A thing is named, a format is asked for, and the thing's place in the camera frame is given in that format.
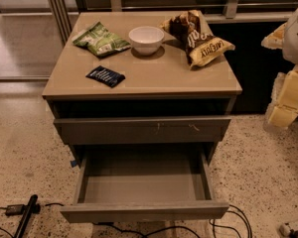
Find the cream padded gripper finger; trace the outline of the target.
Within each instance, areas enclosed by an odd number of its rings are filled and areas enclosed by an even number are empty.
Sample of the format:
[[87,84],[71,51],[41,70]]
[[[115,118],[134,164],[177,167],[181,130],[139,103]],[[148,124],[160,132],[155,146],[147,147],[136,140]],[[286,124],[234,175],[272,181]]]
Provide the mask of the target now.
[[283,47],[285,27],[286,24],[280,25],[262,40],[261,45],[271,50],[281,49]]

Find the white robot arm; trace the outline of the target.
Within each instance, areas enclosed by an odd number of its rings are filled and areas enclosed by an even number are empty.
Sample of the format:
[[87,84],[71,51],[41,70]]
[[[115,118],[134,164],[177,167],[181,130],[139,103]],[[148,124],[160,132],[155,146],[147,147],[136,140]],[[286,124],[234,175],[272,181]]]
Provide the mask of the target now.
[[265,113],[266,126],[287,129],[298,117],[298,8],[261,45],[271,50],[281,49],[283,58],[294,64],[289,72],[277,74]]

